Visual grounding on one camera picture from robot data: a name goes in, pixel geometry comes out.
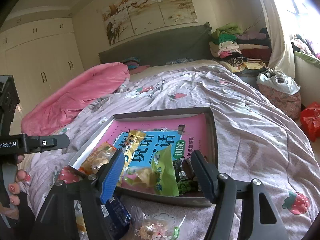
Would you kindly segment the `left hand painted nails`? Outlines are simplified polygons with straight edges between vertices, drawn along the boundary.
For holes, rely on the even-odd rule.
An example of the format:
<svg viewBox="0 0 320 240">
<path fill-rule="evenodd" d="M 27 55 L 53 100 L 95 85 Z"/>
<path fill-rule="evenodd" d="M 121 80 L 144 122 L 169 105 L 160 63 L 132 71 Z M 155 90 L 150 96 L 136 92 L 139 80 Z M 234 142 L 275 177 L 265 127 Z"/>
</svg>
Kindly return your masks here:
<svg viewBox="0 0 320 240">
<path fill-rule="evenodd" d="M 7 190 L 9 195 L 5 190 L 7 196 L 9 197 L 9 204 L 13 207 L 6 207 L 1 202 L 1 215 L 7 218 L 13 219 L 15 222 L 19 219 L 18 206 L 20 204 L 20 197 L 18 196 L 21 192 L 20 182 L 25 181 L 28 174 L 25 170 L 17 170 L 14 182 L 8 184 Z"/>
</svg>

